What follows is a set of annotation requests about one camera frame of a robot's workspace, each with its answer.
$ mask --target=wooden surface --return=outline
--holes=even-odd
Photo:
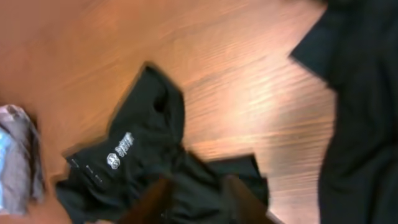
[[[70,223],[54,196],[62,152],[104,136],[144,61],[184,90],[184,143],[204,159],[255,152],[271,211],[318,223],[334,96],[288,58],[323,12],[311,0],[0,0],[0,100],[37,118],[49,188],[25,218]]]

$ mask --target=black shirt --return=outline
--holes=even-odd
[[[320,221],[398,223],[398,1],[331,3],[292,52],[337,94]]]
[[[267,182],[253,155],[203,163],[181,145],[182,93],[147,67],[111,123],[108,138],[67,157],[56,192],[73,223],[120,219],[160,177],[175,183],[171,223],[229,223],[221,179],[237,175],[266,205]]]

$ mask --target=clothing label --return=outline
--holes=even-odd
[[[112,169],[117,169],[120,166],[120,160],[115,153],[109,153],[106,158],[108,165],[112,167]]]
[[[127,151],[132,146],[133,142],[134,138],[131,136],[131,133],[126,133],[122,141],[119,142],[119,146],[116,147],[114,150],[119,154],[120,157],[124,157],[125,155],[127,155]]]
[[[132,146],[134,142],[134,138],[131,136],[131,133],[126,133],[122,139],[122,141],[119,141],[119,145],[116,146],[114,149],[120,157],[124,157],[127,155],[127,152],[129,148]],[[112,167],[112,169],[117,169],[120,166],[120,159],[116,155],[116,153],[109,153],[109,155],[106,158],[106,161],[108,165]]]

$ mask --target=folded clothing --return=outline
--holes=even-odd
[[[175,183],[170,223],[229,223],[221,179],[237,175],[265,204],[267,182],[254,156],[203,163],[181,145],[185,112],[182,93],[163,74],[145,68],[111,123],[108,138],[66,159],[67,180],[57,197],[73,223],[116,221],[160,177]]]
[[[41,202],[44,182],[37,131],[23,109],[0,107],[0,213],[25,215]]]

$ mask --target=gray folded shirt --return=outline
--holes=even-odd
[[[37,131],[23,109],[0,107],[0,214],[25,215],[44,197]]]

